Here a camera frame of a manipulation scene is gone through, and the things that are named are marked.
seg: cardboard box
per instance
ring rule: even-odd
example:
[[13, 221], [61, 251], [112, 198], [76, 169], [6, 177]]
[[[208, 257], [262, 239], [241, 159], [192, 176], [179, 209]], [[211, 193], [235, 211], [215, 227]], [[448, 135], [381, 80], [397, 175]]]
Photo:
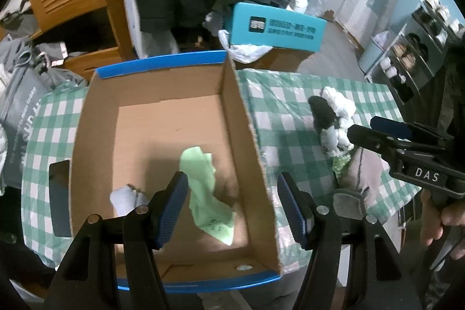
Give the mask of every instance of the cardboard box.
[[[110, 203], [114, 189], [132, 184], [151, 198], [166, 188], [186, 148], [212, 153], [215, 196], [237, 213], [234, 240], [227, 246], [197, 228], [188, 196], [171, 240], [154, 251], [168, 291], [231, 289], [279, 277], [273, 205], [235, 69], [225, 56], [187, 53], [97, 69], [76, 132], [73, 235], [93, 213], [116, 216]], [[124, 286], [122, 248], [117, 255]], [[252, 269], [237, 270], [243, 264]], [[212, 287], [209, 280], [218, 281]]]
[[254, 3], [238, 3], [226, 22], [230, 44], [267, 45], [317, 52], [326, 20]]

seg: teal box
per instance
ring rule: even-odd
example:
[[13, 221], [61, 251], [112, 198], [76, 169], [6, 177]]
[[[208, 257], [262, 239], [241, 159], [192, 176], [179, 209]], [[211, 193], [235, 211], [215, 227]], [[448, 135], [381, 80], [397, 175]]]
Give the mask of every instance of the teal box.
[[226, 22], [230, 44], [267, 45], [317, 52], [326, 20], [277, 7], [237, 3]]

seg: human hand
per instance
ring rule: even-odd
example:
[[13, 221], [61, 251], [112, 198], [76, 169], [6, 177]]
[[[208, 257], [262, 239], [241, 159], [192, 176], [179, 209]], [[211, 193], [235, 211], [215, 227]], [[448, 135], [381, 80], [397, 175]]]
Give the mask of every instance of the human hand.
[[[429, 246], [433, 240], [441, 238], [442, 225], [465, 226], [465, 201], [459, 201], [445, 207], [440, 212], [431, 200], [431, 192], [423, 189], [421, 192], [423, 212], [421, 215], [420, 242]], [[452, 259], [460, 259], [465, 256], [465, 239], [450, 253]]]

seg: wooden drawer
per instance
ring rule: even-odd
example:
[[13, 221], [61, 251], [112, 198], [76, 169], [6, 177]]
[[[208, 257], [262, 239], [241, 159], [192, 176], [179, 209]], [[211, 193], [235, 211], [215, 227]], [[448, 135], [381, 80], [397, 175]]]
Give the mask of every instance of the wooden drawer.
[[118, 48], [109, 48], [80, 55], [78, 57], [68, 58], [61, 67], [69, 69], [90, 81], [96, 68], [120, 62], [123, 61], [119, 55]]

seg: checkered tablecloth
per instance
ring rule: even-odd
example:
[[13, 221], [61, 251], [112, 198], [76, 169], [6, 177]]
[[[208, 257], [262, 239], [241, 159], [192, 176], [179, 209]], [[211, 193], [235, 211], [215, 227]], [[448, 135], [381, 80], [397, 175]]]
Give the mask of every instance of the checkered tablecloth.
[[[278, 175], [290, 172], [299, 189], [311, 193], [317, 203], [328, 201], [327, 195], [335, 188], [332, 160], [321, 149], [308, 98], [319, 96], [325, 86], [334, 87], [355, 102], [354, 122], [367, 127], [374, 116], [396, 121], [402, 121], [402, 117], [385, 85], [254, 69], [240, 70], [238, 74], [275, 207], [280, 261], [285, 271], [293, 271], [308, 263], [309, 254], [292, 238], [278, 199]], [[384, 161], [383, 167], [380, 194], [368, 210], [382, 223], [419, 191], [419, 187], [390, 177], [389, 165]]]
[[[364, 126], [369, 126], [373, 116], [401, 121], [401, 115], [389, 89], [383, 85], [252, 69], [240, 70], [238, 74], [275, 207], [280, 261], [285, 272], [293, 271], [307, 265], [310, 254], [292, 238], [276, 192], [277, 176], [289, 171], [300, 189], [311, 192], [321, 201], [334, 189], [331, 160], [322, 152], [318, 134], [313, 129], [308, 98], [319, 95], [325, 86], [334, 87], [355, 102], [354, 120]], [[27, 144], [22, 183], [24, 240], [50, 267], [61, 262], [71, 239], [53, 235], [48, 166], [71, 158], [86, 94], [87, 89], [62, 85], [45, 96]], [[380, 196], [369, 211], [384, 222], [419, 189], [390, 178], [386, 171], [382, 183]]]
[[53, 268], [61, 262], [72, 239], [53, 235], [48, 167], [71, 159], [86, 94], [87, 87], [66, 82], [44, 96], [27, 143], [21, 190], [24, 243]]

